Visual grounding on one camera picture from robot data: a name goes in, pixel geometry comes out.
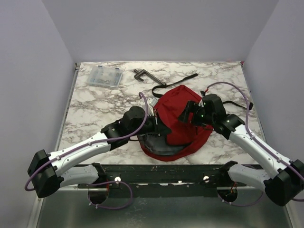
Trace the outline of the red backpack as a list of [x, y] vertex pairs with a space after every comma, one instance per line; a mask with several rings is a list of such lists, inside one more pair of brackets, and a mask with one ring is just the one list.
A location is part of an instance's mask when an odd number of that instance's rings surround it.
[[[163, 95], [156, 93], [155, 90], [167, 88], [167, 85], [158, 85], [152, 89], [153, 96], [158, 99], [153, 112], [172, 132], [160, 137], [138, 136], [141, 149], [149, 157], [163, 162], [175, 161], [198, 151], [213, 131], [228, 139], [238, 126], [244, 125], [244, 121], [239, 117], [226, 113], [224, 108], [226, 102], [223, 102], [218, 95], [208, 95], [204, 91], [199, 95], [182, 84], [196, 76], [197, 74], [193, 74], [174, 83], [175, 88]], [[199, 103], [205, 108], [207, 115], [211, 118], [211, 125], [193, 125], [190, 122], [192, 114], [187, 123], [178, 120], [188, 101]]]

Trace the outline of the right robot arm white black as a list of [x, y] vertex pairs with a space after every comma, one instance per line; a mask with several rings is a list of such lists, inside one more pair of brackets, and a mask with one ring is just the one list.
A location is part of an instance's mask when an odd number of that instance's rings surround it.
[[202, 97], [199, 103], [188, 101], [178, 117], [194, 126], [211, 126], [227, 140], [249, 154], [261, 169], [256, 170], [230, 161], [222, 167], [218, 180], [224, 186], [240, 182], [263, 191], [278, 206], [284, 206], [304, 189], [304, 164], [281, 155], [253, 134], [235, 114], [227, 114], [216, 94]]

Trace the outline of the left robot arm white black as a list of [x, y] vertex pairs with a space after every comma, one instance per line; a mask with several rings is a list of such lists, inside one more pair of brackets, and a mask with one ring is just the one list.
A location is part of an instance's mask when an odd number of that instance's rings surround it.
[[96, 155], [112, 151], [127, 144], [134, 135], [165, 136], [171, 130], [155, 115], [148, 115], [139, 106], [131, 107], [120, 120], [106, 125], [100, 132], [69, 148], [46, 153], [35, 153], [28, 168], [29, 180], [39, 198], [52, 195], [61, 187], [88, 184], [96, 188], [105, 183], [101, 167], [79, 164]]

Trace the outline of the clear plastic organizer box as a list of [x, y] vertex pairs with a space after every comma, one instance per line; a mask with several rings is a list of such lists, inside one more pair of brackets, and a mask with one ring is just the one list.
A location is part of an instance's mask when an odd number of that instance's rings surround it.
[[105, 66], [94, 66], [87, 78], [91, 86], [117, 88], [123, 77], [123, 70]]

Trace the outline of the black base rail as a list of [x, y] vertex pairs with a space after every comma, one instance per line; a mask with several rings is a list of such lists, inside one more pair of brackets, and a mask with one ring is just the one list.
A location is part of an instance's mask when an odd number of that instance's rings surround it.
[[133, 197], [216, 197], [224, 193], [235, 198], [236, 190], [244, 187], [224, 173], [224, 165], [78, 165], [62, 175], [61, 189], [72, 187], [87, 190], [98, 200]]

